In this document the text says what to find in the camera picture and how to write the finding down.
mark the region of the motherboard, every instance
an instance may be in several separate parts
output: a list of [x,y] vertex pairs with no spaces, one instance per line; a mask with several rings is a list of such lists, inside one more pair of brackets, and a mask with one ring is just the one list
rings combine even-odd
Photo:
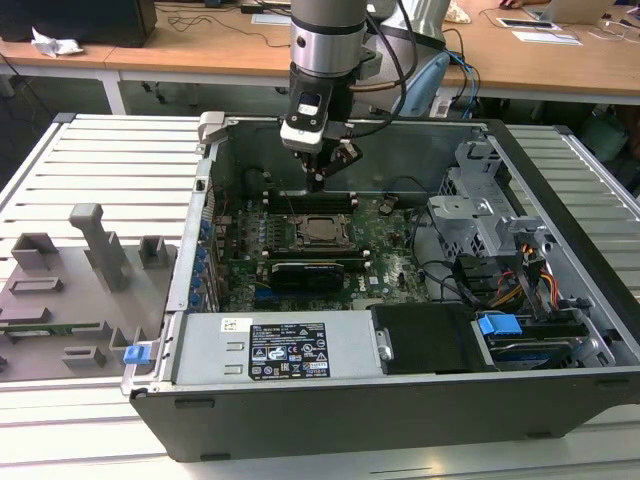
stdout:
[[364,310],[429,301],[410,250],[414,208],[386,206],[381,195],[227,204],[212,249],[225,279],[221,310]]

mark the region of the aluminum profile table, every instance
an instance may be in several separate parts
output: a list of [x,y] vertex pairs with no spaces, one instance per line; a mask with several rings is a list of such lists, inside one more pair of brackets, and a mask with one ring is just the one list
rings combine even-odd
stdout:
[[[22,231],[38,226],[57,245],[83,244],[66,221],[75,202],[103,203],[105,226],[118,231],[123,243],[153,232],[179,245],[198,159],[196,126],[196,118],[95,115],[53,124],[0,195],[0,280],[13,268],[10,249]],[[538,127],[512,127],[512,133],[638,294],[632,281],[640,269],[633,269],[640,243],[633,199],[573,137]],[[121,395],[118,378],[7,387],[0,384],[3,480],[640,476],[638,406],[609,410],[555,440],[179,464]]]

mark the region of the laptop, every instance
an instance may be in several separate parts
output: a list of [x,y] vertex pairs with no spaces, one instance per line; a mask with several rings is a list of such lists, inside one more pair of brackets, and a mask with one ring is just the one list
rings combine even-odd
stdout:
[[615,0],[552,0],[542,5],[525,7],[525,11],[536,20],[554,23],[595,25]]

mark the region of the sticker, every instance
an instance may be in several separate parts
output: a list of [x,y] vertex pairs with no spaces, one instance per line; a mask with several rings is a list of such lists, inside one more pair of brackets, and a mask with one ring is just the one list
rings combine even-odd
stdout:
[[17,332],[7,332],[7,335],[10,337],[47,337],[51,335],[51,333],[46,330],[23,330]]
[[253,324],[253,318],[225,317],[220,324],[222,333],[248,332]]
[[331,376],[324,323],[250,325],[248,328],[247,331],[251,331],[248,372],[253,380]]
[[302,115],[308,115],[310,117],[315,117],[315,115],[318,113],[318,107],[315,105],[306,105],[304,103],[301,103],[300,105],[298,105],[298,113],[301,113]]

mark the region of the yellow wire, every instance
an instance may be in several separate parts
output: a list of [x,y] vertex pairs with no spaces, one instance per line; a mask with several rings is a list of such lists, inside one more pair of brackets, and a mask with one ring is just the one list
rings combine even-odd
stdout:
[[515,297],[517,294],[519,294],[522,291],[522,286],[518,285],[515,289],[513,289],[511,292],[509,292],[508,294],[506,294],[504,297],[498,299],[496,302],[494,302],[493,304],[491,304],[492,307],[497,307],[499,305],[504,305],[506,302],[508,302],[509,300],[511,300],[513,297]]

